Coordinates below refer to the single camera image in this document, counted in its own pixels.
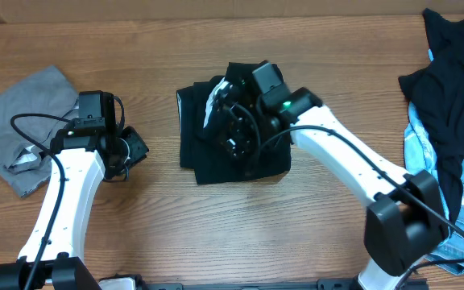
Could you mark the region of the black shorts patterned lining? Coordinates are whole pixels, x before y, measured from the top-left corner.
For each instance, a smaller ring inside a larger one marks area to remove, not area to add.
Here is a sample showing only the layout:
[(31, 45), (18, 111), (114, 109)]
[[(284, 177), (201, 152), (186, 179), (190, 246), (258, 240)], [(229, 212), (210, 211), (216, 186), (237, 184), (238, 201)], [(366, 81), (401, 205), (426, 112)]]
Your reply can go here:
[(177, 90), (180, 166), (194, 171), (197, 184), (256, 180), (290, 170), (290, 142), (279, 136), (261, 98), (284, 77), (272, 64), (271, 79), (257, 81), (261, 67), (231, 62), (224, 75)]

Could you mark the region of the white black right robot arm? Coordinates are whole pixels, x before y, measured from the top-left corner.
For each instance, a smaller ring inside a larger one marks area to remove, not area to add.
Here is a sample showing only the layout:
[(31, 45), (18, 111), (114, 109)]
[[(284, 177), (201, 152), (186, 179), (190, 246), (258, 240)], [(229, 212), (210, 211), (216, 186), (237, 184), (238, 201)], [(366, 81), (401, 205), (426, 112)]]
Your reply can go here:
[(239, 169), (253, 176), (291, 143), (332, 172), (366, 210), (364, 246), (370, 256), (352, 280), (322, 280), (323, 288), (424, 289), (415, 272), (448, 234), (437, 183), (411, 173), (369, 148), (309, 89), (290, 90), (264, 61), (236, 64), (211, 90), (204, 132)]

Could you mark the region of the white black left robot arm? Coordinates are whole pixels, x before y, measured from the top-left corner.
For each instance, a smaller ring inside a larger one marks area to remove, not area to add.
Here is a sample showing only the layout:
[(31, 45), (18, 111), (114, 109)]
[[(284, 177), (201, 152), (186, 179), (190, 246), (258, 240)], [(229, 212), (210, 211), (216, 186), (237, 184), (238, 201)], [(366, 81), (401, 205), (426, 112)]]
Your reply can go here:
[(78, 117), (67, 120), (43, 152), (52, 159), (34, 229), (13, 263), (0, 264), (0, 289), (145, 289), (140, 275), (96, 280), (84, 263), (85, 236), (98, 186), (125, 182), (147, 156), (143, 139), (115, 109), (112, 93), (82, 92)]

